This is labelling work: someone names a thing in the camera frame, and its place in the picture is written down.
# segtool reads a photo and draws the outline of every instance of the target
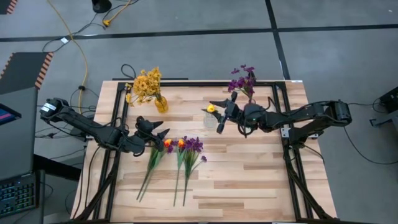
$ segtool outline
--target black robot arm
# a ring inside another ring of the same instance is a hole
[[[346,126],[352,122],[348,105],[342,101],[320,101],[307,104],[296,110],[289,112],[270,112],[269,108],[249,103],[244,109],[239,109],[235,103],[236,92],[232,92],[231,99],[224,101],[211,101],[210,103],[225,108],[224,115],[219,112],[212,112],[219,125],[217,133],[221,134],[224,130],[225,122],[231,121],[238,125],[238,131],[245,135],[250,135],[253,131],[260,129],[265,133],[283,128],[284,125],[300,121],[313,120],[301,128],[289,130],[289,141],[292,146],[302,146],[307,138],[313,134],[321,135],[325,128],[330,126]]]
[[[133,152],[135,156],[140,156],[144,152],[147,142],[153,142],[154,146],[162,151],[164,148],[162,140],[169,131],[166,129],[155,136],[152,131],[163,121],[152,123],[139,116],[136,123],[137,131],[132,136],[128,136],[129,131],[124,127],[115,128],[94,122],[74,111],[66,100],[59,98],[47,100],[40,110],[40,118],[48,124],[64,121],[93,136],[98,145],[105,149]]]

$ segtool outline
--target gray floor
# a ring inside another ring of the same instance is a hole
[[[53,0],[53,3],[71,30],[81,28],[94,15],[89,1]],[[279,27],[398,24],[397,1],[272,0],[272,5]],[[111,27],[106,30],[90,27],[85,34],[270,26],[262,0],[140,0],[121,13]],[[14,14],[0,16],[0,30],[0,37],[67,34],[45,0],[20,0]],[[280,38],[290,76],[304,81],[310,101],[342,99],[372,103],[397,86],[397,29],[281,33]],[[44,43],[0,43],[0,65],[6,63],[12,52],[40,52]],[[136,70],[159,66],[164,77],[189,79],[229,79],[232,68],[246,63],[256,68],[261,79],[283,79],[270,33],[98,39],[79,40],[79,43],[88,59],[87,87],[97,93],[103,80],[122,77],[120,66],[124,63],[130,63]],[[54,55],[38,103],[53,97],[69,100],[83,75],[81,55],[76,46],[68,44]],[[83,105],[95,105],[96,100],[95,95],[87,92]],[[371,107],[352,106],[351,112],[354,121],[347,131],[359,150],[375,161],[397,160],[398,139],[394,128],[370,127],[368,120],[380,116]],[[46,127],[37,121],[37,130]],[[396,223],[398,165],[380,166],[365,161],[341,128],[328,129],[320,138],[320,145],[338,216],[357,222]],[[55,157],[82,147],[83,143],[73,138],[38,139],[35,152]],[[80,162],[81,154],[61,161]],[[48,216],[46,222],[65,219],[64,200],[76,183],[55,177],[47,180],[55,192],[47,202],[45,214],[57,215]],[[71,205],[72,199],[68,201],[68,206]]]

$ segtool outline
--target wooden tabletop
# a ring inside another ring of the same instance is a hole
[[[105,124],[111,120],[118,82],[104,82],[99,96],[95,121]],[[286,82],[292,110],[308,103],[301,82]],[[157,167],[142,202],[136,197],[146,173],[149,151],[140,157],[122,154],[114,197],[112,222],[270,222],[293,221],[294,212],[290,197],[285,162],[279,131],[263,133],[258,130],[245,139],[233,123],[226,123],[223,134],[216,128],[205,128],[204,112],[209,100],[225,100],[231,96],[226,87],[162,87],[162,95],[169,102],[169,112],[159,114],[154,103],[129,108],[127,124],[134,132],[135,120],[142,115],[150,121],[164,121],[157,133],[170,128],[167,138],[182,136],[199,137],[204,142],[208,162],[193,171],[183,199],[183,172],[180,172],[176,206],[173,207],[174,188],[177,177],[176,155],[166,155]],[[272,97],[270,87],[255,87],[254,99],[263,107],[268,106],[267,97]],[[247,103],[243,94],[236,100],[239,107]],[[319,150],[316,140],[307,145]],[[84,208],[87,191],[88,166],[97,145],[88,144],[83,170],[83,198],[78,214]],[[95,155],[91,168],[88,202],[98,189],[105,150]],[[335,217],[336,212],[322,160],[306,149],[301,149],[303,168],[308,189],[325,209]],[[302,194],[298,190],[303,217],[305,209]],[[77,208],[80,183],[72,214]],[[108,193],[101,204],[101,215]]]

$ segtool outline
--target orange and black striped tape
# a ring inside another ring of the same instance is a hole
[[[7,63],[6,63],[6,66],[4,67],[4,69],[2,70],[2,72],[0,73],[0,79],[1,79],[2,76],[4,75],[4,72],[6,71],[7,66],[8,66],[8,64],[10,63],[12,56],[14,56],[14,53],[11,54],[11,56],[9,57],[9,59],[8,59],[8,61],[7,61]]]
[[[37,87],[38,90],[40,89],[40,87],[42,87],[45,74],[47,73],[47,70],[49,69],[50,62],[52,60],[53,55],[54,55],[54,53],[50,52],[45,56],[42,68],[40,69],[40,72],[39,72],[39,76],[37,77],[37,80],[35,82],[35,86]]]
[[[17,6],[18,0],[11,0],[10,5],[7,8],[7,14],[11,14],[14,12],[15,7]]]

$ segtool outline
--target monitor screen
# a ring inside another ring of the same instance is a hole
[[[0,103],[0,125],[21,118],[21,114]]]

